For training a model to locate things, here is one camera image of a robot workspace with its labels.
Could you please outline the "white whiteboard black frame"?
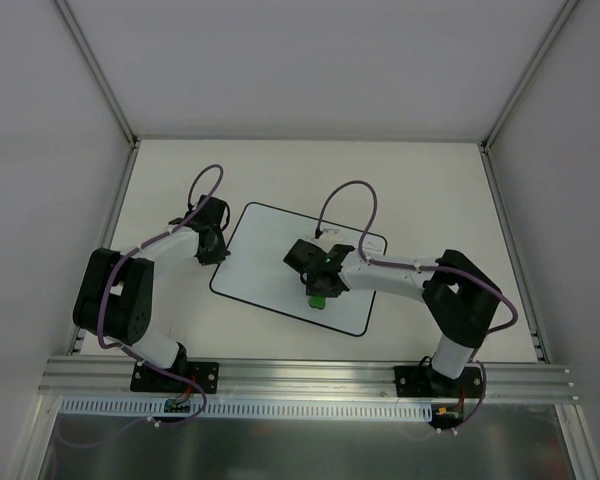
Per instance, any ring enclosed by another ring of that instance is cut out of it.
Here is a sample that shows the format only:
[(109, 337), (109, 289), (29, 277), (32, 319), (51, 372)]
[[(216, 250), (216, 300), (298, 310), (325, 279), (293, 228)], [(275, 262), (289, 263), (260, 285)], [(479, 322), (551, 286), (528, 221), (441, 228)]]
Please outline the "white whiteboard black frame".
[(211, 291), (345, 335), (363, 336), (374, 293), (345, 293), (327, 301), (322, 310), (312, 308), (299, 274), (283, 262), (297, 240), (312, 238), (316, 224), (315, 217), (248, 203), (229, 240), (230, 256), (210, 280)]

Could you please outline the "right aluminium frame post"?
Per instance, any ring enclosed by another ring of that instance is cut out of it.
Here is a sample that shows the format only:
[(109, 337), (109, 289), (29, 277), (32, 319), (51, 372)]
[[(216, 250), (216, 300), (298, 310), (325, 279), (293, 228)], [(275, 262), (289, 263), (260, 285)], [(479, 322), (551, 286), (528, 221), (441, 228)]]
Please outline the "right aluminium frame post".
[(495, 121), (479, 144), (483, 167), (487, 176), (500, 227), (504, 235), (509, 260), (513, 269), (514, 279), (516, 280), (522, 302), (531, 302), (531, 297), (520, 254), (514, 238), (511, 221), (507, 212), (506, 202), (497, 179), (496, 165), (494, 163), (492, 150), (497, 139), (523, 101), (524, 96), (531, 87), (531, 84), (538, 75), (545, 60), (554, 49), (556, 43), (581, 4), (582, 2), (579, 0), (560, 2), (557, 12), (551, 19), (538, 44), (534, 47), (531, 56), (526, 62), (521, 74), (516, 79), (514, 86), (500, 109)]

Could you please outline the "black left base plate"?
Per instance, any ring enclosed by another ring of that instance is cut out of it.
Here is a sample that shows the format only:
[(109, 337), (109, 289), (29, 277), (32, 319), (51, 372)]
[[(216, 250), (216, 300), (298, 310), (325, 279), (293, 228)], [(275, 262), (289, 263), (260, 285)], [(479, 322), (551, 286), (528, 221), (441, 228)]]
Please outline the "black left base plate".
[(176, 370), (160, 373), (145, 364), (136, 364), (131, 376), (130, 390), (140, 393), (183, 393), (195, 382), (206, 394), (215, 394), (219, 380), (220, 364), (208, 361), (185, 361)]

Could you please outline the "aluminium frame post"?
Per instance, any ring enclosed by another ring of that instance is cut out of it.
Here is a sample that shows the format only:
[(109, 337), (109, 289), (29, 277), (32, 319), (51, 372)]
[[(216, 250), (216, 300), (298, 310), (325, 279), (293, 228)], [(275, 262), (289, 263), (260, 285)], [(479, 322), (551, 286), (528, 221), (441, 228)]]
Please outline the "aluminium frame post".
[(50, 2), (59, 20), (69, 35), (74, 47), (83, 62), (92, 83), (99, 92), (101, 99), (114, 120), (125, 144), (125, 155), (116, 177), (115, 190), (111, 205), (105, 217), (102, 233), (98, 245), (110, 247), (115, 228), (119, 221), (124, 197), (126, 195), (131, 173), (136, 162), (139, 149), (139, 139), (109, 82), (93, 48), (85, 34), (83, 27), (71, 5), (70, 1), (52, 0)]
[(495, 121), (479, 144), (483, 167), (487, 176), (500, 227), (504, 235), (509, 260), (513, 269), (514, 279), (516, 280), (522, 302), (531, 302), (531, 297), (520, 254), (514, 238), (511, 221), (507, 212), (506, 202), (497, 179), (496, 165), (494, 163), (492, 150), (497, 139), (523, 101), (524, 96), (531, 87), (531, 84), (538, 75), (545, 60), (554, 49), (556, 43), (581, 4), (582, 2), (579, 0), (560, 2), (557, 12), (551, 19), (538, 44), (534, 47), (531, 56), (526, 62), (521, 74), (516, 79), (514, 86), (500, 109)]

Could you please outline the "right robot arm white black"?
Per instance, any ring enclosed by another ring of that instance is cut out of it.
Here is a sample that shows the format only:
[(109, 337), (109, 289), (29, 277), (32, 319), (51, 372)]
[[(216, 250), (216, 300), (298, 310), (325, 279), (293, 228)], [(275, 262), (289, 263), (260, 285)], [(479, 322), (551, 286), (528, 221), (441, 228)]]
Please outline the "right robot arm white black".
[(299, 275), (311, 298), (374, 291), (422, 302), (441, 338), (429, 365), (414, 375), (414, 381), (436, 397), (460, 392), (462, 373), (505, 302), (500, 288), (456, 250), (438, 258), (407, 260), (374, 255), (350, 244), (336, 243), (325, 250), (298, 240), (283, 262)]

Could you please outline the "green bone-shaped eraser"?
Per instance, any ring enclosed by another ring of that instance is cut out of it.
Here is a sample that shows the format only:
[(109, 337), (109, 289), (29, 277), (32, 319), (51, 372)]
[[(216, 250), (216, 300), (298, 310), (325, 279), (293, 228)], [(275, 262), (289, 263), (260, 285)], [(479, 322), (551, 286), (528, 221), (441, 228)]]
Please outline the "green bone-shaped eraser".
[(308, 304), (312, 309), (324, 310), (326, 308), (327, 300), (321, 296), (311, 296), (308, 299)]

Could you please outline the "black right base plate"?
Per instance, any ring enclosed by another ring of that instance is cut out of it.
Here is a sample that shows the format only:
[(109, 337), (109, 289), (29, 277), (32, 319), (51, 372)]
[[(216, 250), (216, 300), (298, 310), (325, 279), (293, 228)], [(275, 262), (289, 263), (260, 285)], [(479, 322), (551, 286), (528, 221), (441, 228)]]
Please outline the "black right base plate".
[(449, 379), (428, 365), (402, 365), (393, 368), (399, 398), (479, 399), (484, 379), (479, 367), (465, 367), (457, 379)]

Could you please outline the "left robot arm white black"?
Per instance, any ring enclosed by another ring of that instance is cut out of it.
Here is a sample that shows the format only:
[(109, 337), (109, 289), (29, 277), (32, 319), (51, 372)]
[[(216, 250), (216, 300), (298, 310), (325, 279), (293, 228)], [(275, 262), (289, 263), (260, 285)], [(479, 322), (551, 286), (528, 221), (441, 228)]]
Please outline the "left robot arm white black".
[(224, 239), (229, 219), (225, 201), (202, 196), (185, 218), (171, 220), (166, 235), (150, 246), (131, 250), (128, 256), (107, 248), (91, 254), (72, 320), (139, 357), (132, 391), (188, 394), (194, 391), (189, 381), (200, 386), (208, 381), (202, 374), (213, 366), (196, 366), (181, 343), (151, 324), (153, 287), (160, 275), (187, 261), (221, 264), (230, 255)]

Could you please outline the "left aluminium frame post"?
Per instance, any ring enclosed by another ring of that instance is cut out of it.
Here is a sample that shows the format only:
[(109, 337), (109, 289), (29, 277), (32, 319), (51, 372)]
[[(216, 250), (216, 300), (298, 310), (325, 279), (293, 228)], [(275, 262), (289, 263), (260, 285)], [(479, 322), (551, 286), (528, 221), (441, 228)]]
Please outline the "left aluminium frame post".
[(98, 245), (110, 247), (115, 228), (119, 221), (124, 197), (126, 195), (131, 173), (136, 162), (139, 149), (139, 139), (109, 82), (93, 48), (85, 34), (83, 27), (71, 5), (70, 1), (52, 0), (50, 2), (59, 20), (69, 35), (74, 47), (83, 62), (92, 83), (99, 92), (101, 99), (114, 120), (125, 144), (125, 155), (116, 177), (115, 190), (111, 205), (105, 217), (102, 233)]

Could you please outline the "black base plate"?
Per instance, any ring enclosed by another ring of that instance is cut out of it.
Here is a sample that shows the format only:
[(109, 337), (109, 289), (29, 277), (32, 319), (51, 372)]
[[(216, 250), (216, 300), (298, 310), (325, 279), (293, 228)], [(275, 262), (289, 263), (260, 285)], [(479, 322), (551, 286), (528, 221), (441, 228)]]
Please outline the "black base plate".
[(399, 398), (479, 399), (484, 379), (479, 367), (465, 367), (457, 379), (449, 379), (428, 365), (402, 365), (393, 368)]
[(176, 370), (160, 373), (145, 364), (136, 364), (131, 376), (130, 390), (140, 393), (183, 393), (195, 382), (206, 394), (215, 394), (219, 380), (220, 364), (208, 361), (185, 361)]

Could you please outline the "aluminium mounting rail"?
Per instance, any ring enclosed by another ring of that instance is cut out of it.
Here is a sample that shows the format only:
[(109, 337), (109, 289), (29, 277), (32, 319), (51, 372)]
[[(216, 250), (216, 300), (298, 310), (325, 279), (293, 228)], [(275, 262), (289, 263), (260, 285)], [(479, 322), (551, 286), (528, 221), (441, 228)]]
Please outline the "aluminium mounting rail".
[[(216, 396), (288, 400), (394, 399), (408, 377), (392, 362), (218, 359)], [(130, 391), (136, 362), (121, 356), (52, 356), (40, 394), (117, 395)], [(565, 366), (488, 363), (469, 367), (459, 383), (468, 399), (496, 403), (578, 404), (582, 398)]]

